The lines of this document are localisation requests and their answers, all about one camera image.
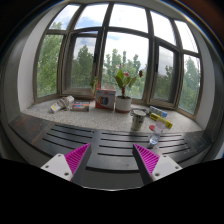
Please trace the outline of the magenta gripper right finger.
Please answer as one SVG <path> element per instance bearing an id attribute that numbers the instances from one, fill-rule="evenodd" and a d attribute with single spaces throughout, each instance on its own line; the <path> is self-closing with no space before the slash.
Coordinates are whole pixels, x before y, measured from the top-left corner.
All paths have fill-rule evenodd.
<path id="1" fill-rule="evenodd" d="M 182 169 L 169 156 L 158 155 L 138 144 L 133 145 L 133 155 L 145 185 Z"/>

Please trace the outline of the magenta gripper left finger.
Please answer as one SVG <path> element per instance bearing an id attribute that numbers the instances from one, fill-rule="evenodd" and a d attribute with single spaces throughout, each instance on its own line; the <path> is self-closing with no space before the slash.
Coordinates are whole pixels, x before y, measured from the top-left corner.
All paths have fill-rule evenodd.
<path id="1" fill-rule="evenodd" d="M 91 153 L 91 144 L 87 143 L 67 154 L 56 154 L 42 166 L 42 169 L 65 180 L 79 184 Z"/>

